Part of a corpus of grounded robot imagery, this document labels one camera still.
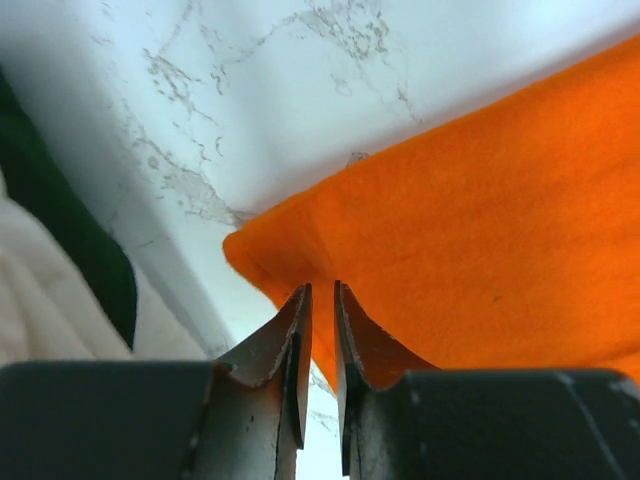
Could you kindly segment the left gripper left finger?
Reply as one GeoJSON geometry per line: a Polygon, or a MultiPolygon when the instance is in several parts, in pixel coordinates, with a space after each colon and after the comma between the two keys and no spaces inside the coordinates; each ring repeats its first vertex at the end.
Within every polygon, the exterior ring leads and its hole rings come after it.
{"type": "Polygon", "coordinates": [[[292,479],[312,289],[214,360],[30,361],[1,370],[5,479],[292,479]]]}

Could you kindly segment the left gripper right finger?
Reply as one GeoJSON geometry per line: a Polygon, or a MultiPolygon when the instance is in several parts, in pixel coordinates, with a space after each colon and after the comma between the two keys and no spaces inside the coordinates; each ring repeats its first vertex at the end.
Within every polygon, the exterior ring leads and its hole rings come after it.
{"type": "Polygon", "coordinates": [[[442,370],[334,285],[341,462],[352,479],[635,479],[639,389],[604,369],[442,370]]]}

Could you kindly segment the orange t shirt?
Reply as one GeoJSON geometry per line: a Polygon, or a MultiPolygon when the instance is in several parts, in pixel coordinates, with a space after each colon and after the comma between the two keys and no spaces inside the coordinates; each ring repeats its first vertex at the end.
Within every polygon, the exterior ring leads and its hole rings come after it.
{"type": "Polygon", "coordinates": [[[313,286],[335,384],[333,287],[441,368],[639,374],[639,41],[364,159],[230,234],[274,304],[313,286]]]}

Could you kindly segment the folded white t shirt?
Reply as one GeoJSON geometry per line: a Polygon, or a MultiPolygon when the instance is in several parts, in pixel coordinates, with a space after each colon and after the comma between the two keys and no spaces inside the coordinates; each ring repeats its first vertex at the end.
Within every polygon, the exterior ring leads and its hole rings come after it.
{"type": "Polygon", "coordinates": [[[46,227],[3,192],[1,363],[205,359],[143,270],[133,272],[134,340],[128,345],[46,227]]]}

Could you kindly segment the dark green folded cloth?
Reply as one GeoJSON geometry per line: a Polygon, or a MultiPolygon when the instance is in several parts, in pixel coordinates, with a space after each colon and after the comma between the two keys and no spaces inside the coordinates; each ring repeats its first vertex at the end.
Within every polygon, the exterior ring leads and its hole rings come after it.
{"type": "Polygon", "coordinates": [[[5,78],[1,79],[1,170],[8,196],[52,234],[131,347],[137,313],[131,262],[74,193],[5,78]]]}

